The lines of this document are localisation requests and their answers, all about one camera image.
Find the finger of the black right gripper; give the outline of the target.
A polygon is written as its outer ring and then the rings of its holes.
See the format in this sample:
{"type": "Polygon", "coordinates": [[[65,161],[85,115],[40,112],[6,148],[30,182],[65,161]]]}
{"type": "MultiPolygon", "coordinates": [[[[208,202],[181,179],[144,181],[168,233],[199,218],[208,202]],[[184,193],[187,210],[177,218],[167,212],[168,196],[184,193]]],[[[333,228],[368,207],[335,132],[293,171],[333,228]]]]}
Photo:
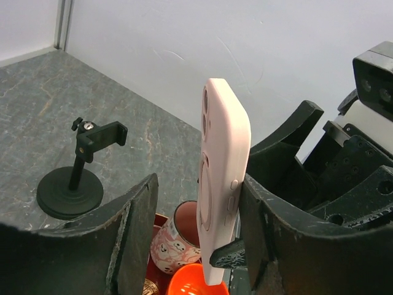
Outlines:
{"type": "Polygon", "coordinates": [[[246,269],[246,255],[243,239],[234,239],[231,243],[213,251],[209,263],[221,269],[246,269]]]}

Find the black round-base clamp stand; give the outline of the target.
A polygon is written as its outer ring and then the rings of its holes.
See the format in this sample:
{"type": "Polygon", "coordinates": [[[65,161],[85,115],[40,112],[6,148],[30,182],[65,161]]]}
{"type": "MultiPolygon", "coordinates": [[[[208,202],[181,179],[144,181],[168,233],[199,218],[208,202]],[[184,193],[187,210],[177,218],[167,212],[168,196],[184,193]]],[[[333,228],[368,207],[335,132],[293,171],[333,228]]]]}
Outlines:
{"type": "Polygon", "coordinates": [[[98,208],[104,189],[99,178],[84,168],[92,163],[94,153],[112,144],[124,146],[128,129],[118,121],[99,126],[78,117],[71,126],[76,132],[73,166],[61,167],[47,173],[36,191],[37,204],[49,216],[70,220],[98,208]]]}

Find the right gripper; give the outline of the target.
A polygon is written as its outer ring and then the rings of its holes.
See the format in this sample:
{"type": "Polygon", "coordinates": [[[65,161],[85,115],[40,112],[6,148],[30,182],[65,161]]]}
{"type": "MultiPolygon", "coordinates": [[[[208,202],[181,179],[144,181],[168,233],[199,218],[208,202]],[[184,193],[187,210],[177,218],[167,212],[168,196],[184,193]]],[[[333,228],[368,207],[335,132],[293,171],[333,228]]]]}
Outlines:
{"type": "Polygon", "coordinates": [[[296,155],[323,110],[311,101],[250,150],[246,173],[264,188],[318,218],[345,227],[392,221],[392,153],[357,127],[332,121],[304,166],[296,155]]]}

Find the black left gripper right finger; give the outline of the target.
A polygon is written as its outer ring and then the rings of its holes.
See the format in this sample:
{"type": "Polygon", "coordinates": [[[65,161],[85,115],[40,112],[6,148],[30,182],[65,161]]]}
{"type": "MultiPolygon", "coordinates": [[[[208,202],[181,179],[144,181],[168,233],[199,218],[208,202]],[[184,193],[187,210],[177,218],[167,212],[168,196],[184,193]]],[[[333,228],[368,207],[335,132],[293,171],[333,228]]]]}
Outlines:
{"type": "Polygon", "coordinates": [[[358,231],[310,215],[244,179],[241,235],[257,294],[391,294],[392,226],[358,231]]]}

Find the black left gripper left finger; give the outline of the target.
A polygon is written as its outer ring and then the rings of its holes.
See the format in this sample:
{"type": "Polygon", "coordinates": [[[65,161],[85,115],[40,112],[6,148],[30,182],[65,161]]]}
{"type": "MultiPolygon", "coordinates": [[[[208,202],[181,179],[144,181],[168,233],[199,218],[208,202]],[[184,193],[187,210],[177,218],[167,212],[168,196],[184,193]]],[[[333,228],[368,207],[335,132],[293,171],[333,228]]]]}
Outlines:
{"type": "Polygon", "coordinates": [[[1,224],[2,294],[141,294],[158,177],[54,229],[1,224]]]}

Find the pink cased phone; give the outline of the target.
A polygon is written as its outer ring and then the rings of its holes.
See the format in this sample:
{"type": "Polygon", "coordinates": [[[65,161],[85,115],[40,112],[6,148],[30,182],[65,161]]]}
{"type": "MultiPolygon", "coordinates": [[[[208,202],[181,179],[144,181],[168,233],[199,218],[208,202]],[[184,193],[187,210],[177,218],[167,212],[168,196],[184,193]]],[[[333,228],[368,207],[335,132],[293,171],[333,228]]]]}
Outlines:
{"type": "Polygon", "coordinates": [[[210,263],[213,252],[232,240],[251,148],[248,114],[223,78],[203,88],[201,153],[196,222],[204,281],[222,282],[224,270],[210,263]]]}

